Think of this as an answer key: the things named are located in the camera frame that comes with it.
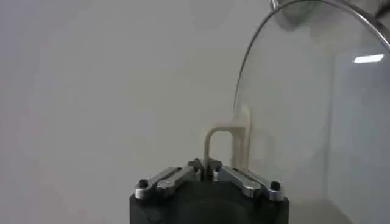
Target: transparent dome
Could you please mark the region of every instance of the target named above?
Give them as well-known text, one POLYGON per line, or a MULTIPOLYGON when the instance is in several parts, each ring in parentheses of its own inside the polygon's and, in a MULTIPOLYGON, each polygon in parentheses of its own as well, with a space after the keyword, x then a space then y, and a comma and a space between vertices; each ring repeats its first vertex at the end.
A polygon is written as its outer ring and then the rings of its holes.
POLYGON ((307 1, 283 5, 254 39, 235 99, 251 113, 249 169, 283 183, 290 223, 388 223, 390 48, 332 2, 290 24, 307 1))

